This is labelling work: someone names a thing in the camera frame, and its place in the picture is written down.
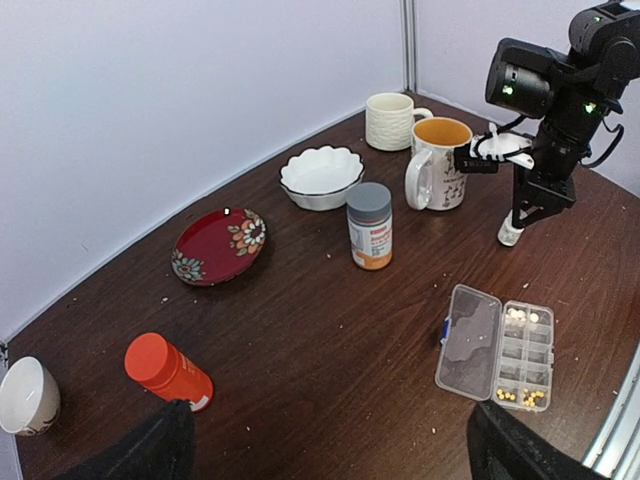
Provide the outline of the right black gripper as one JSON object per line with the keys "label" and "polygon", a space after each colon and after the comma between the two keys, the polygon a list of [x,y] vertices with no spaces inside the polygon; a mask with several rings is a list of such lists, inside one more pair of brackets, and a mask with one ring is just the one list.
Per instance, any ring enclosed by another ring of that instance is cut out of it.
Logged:
{"label": "right black gripper", "polygon": [[540,172],[514,167],[511,225],[524,229],[575,204],[572,177],[550,180]]}

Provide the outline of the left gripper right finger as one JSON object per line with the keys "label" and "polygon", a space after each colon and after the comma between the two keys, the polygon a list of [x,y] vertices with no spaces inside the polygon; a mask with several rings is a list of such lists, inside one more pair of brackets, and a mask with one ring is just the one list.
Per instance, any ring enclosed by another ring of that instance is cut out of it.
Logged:
{"label": "left gripper right finger", "polygon": [[475,405],[466,427],[474,479],[600,479],[497,403]]}

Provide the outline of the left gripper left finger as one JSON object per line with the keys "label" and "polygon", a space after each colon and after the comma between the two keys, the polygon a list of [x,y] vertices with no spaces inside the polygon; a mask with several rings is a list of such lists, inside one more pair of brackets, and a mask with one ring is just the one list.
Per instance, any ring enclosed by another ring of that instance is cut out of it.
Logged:
{"label": "left gripper left finger", "polygon": [[174,400],[103,452],[60,479],[189,479],[195,462],[195,419]]}

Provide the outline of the small white bottle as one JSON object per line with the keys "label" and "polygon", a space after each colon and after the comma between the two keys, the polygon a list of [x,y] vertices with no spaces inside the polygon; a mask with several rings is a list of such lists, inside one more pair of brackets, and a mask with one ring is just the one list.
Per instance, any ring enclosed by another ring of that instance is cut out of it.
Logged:
{"label": "small white bottle", "polygon": [[513,247],[517,244],[523,232],[523,228],[516,228],[513,225],[513,211],[510,210],[497,233],[497,240],[505,247]]}

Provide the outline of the orange pill bottle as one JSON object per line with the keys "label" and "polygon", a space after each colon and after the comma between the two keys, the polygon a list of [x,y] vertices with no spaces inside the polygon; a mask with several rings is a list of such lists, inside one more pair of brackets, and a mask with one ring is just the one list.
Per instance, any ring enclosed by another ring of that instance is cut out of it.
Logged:
{"label": "orange pill bottle", "polygon": [[158,333],[144,333],[130,343],[124,368],[147,391],[167,402],[187,401],[193,412],[213,400],[211,378]]}

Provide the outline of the clear plastic pill organizer box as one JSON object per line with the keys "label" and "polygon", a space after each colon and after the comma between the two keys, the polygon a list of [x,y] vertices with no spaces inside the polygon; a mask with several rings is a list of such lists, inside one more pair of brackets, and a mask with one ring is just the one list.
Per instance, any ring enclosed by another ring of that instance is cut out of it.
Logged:
{"label": "clear plastic pill organizer box", "polygon": [[500,299],[463,284],[453,288],[435,383],[475,401],[540,413],[552,397],[554,312]]}

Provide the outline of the grey cap supplement bottle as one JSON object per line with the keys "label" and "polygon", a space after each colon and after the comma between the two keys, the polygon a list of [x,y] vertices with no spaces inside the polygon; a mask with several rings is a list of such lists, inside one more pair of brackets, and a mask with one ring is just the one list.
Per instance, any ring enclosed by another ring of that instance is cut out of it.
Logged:
{"label": "grey cap supplement bottle", "polygon": [[369,271],[386,267],[393,242],[390,190],[380,183],[358,184],[348,192],[346,207],[354,263]]}

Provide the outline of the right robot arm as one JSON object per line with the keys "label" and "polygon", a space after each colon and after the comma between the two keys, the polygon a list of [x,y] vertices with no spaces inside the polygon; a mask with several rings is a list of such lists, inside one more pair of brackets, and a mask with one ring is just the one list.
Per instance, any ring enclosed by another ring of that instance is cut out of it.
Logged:
{"label": "right robot arm", "polygon": [[607,1],[579,12],[569,26],[570,50],[513,38],[498,43],[487,103],[536,119],[527,148],[532,168],[514,169],[511,224],[521,230],[573,206],[571,175],[591,155],[604,119],[621,113],[625,88],[639,77],[639,10]]}

